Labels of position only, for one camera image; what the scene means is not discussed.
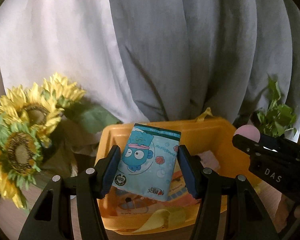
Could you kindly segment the pink round puff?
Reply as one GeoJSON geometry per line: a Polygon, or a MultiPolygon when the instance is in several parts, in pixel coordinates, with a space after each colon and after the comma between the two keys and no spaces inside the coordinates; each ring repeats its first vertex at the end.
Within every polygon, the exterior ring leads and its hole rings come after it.
{"type": "Polygon", "coordinates": [[[243,125],[239,127],[235,131],[234,135],[237,134],[246,137],[254,142],[259,142],[261,137],[259,130],[253,125],[243,125]]]}

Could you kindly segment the blue cartoon tissue pack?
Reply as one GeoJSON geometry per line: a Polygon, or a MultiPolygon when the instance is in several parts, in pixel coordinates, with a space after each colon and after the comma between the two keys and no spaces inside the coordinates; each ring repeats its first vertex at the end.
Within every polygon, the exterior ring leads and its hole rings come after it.
{"type": "Polygon", "coordinates": [[[180,131],[135,124],[121,154],[113,186],[165,202],[180,139],[180,131]]]}

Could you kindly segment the green leafy plant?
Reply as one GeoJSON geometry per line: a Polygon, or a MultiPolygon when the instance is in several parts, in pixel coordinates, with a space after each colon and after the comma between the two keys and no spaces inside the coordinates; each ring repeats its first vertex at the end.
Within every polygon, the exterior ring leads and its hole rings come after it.
{"type": "Polygon", "coordinates": [[[281,103],[279,83],[268,76],[267,96],[269,104],[266,109],[260,108],[250,116],[250,120],[260,133],[270,137],[285,137],[288,132],[296,134],[294,124],[297,119],[292,107],[281,103]]]}

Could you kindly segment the lilac folded cloth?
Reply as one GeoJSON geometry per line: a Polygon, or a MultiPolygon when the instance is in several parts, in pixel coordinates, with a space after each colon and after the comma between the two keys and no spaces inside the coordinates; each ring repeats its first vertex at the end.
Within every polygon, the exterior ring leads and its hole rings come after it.
{"type": "Polygon", "coordinates": [[[204,167],[211,168],[215,172],[217,172],[220,169],[220,164],[211,151],[205,151],[203,153],[198,154],[200,157],[200,162],[204,167]]]}

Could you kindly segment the orange plastic crate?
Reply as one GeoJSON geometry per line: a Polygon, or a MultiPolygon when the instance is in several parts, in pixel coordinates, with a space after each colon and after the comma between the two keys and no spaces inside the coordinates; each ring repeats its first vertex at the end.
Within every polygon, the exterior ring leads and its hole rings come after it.
{"type": "MultiPolygon", "coordinates": [[[[181,132],[180,143],[191,155],[209,157],[207,163],[221,176],[246,176],[253,188],[261,191],[261,179],[248,170],[249,156],[232,145],[236,129],[227,120],[202,114],[195,120],[151,122],[149,125],[181,132]]],[[[193,225],[200,206],[200,200],[188,193],[179,165],[175,165],[165,202],[124,193],[115,187],[97,202],[105,229],[119,235],[162,233],[193,225]]]]}

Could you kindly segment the sunflower bouquet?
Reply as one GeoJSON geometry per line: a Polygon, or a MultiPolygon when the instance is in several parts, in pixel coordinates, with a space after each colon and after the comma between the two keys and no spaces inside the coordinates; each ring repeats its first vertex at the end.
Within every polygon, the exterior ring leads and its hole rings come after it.
{"type": "Polygon", "coordinates": [[[120,123],[104,107],[85,98],[78,83],[59,73],[30,88],[19,85],[0,97],[0,196],[19,209],[27,208],[23,194],[61,143],[61,122],[70,120],[88,134],[120,123]]]}

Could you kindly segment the grey curtain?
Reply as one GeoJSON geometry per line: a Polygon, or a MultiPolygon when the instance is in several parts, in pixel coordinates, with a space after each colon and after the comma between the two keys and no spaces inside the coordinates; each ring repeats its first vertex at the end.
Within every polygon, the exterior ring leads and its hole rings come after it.
{"type": "Polygon", "coordinates": [[[300,128],[300,10],[293,0],[109,0],[132,98],[150,121],[207,108],[229,122],[266,108],[268,78],[300,128]]]}

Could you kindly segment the pale pink curtain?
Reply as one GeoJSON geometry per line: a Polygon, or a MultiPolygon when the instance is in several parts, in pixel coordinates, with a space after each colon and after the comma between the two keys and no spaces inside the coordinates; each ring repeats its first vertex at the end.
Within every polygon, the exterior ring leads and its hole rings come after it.
{"type": "Polygon", "coordinates": [[[0,96],[59,73],[124,123],[146,122],[133,101],[109,0],[5,0],[0,6],[0,96]]]}

